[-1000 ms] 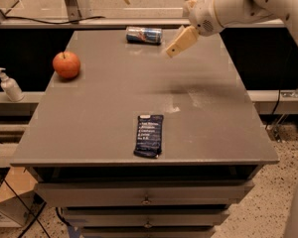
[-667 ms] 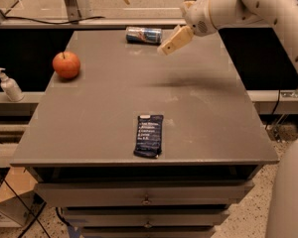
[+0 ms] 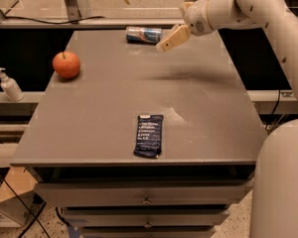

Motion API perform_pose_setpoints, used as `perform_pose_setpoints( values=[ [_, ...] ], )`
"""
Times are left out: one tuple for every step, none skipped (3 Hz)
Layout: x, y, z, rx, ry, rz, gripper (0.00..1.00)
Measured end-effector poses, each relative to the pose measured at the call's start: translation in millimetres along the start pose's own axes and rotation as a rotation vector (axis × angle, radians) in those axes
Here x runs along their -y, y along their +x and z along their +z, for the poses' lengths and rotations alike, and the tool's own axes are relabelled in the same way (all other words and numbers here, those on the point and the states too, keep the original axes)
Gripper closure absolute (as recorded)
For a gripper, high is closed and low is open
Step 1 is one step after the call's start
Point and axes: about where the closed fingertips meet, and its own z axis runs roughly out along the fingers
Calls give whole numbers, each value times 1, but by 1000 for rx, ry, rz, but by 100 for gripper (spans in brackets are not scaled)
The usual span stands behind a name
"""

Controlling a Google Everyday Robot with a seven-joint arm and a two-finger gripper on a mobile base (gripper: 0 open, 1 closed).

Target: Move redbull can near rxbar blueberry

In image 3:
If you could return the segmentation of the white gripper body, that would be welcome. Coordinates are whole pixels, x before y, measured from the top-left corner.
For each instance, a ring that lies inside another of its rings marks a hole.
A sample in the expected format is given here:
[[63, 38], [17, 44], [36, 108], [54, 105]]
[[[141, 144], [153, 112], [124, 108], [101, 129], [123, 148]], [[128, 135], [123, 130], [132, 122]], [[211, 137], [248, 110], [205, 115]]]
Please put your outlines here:
[[192, 3], [193, 5], [189, 7], [184, 15], [182, 15], [185, 24], [195, 36], [210, 34], [213, 31], [213, 28], [208, 20], [209, 0], [197, 0]]

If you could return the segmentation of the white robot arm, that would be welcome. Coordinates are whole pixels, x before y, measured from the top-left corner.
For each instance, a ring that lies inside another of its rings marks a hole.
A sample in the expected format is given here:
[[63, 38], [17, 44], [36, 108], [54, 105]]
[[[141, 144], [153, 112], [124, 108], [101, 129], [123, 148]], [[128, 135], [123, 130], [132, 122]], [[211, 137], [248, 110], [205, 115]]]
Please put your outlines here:
[[[198, 0], [185, 2], [184, 19], [157, 45], [166, 52], [222, 28], [264, 31], [298, 101], [298, 18], [284, 0]], [[249, 238], [298, 238], [298, 119], [264, 141], [253, 180]]]

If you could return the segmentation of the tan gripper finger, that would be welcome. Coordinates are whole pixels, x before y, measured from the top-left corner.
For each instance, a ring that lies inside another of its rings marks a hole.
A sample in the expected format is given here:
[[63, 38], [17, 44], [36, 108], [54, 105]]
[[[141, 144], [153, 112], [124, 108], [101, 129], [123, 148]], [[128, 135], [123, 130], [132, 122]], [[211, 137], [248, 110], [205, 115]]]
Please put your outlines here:
[[193, 5], [192, 2], [183, 2], [179, 6], [179, 10], [180, 10], [181, 14], [184, 15], [186, 13], [186, 11], [189, 9], [189, 7], [192, 6], [192, 5]]
[[156, 45], [160, 53], [167, 52], [183, 43], [191, 36], [191, 30], [187, 25], [174, 25], [170, 32]]

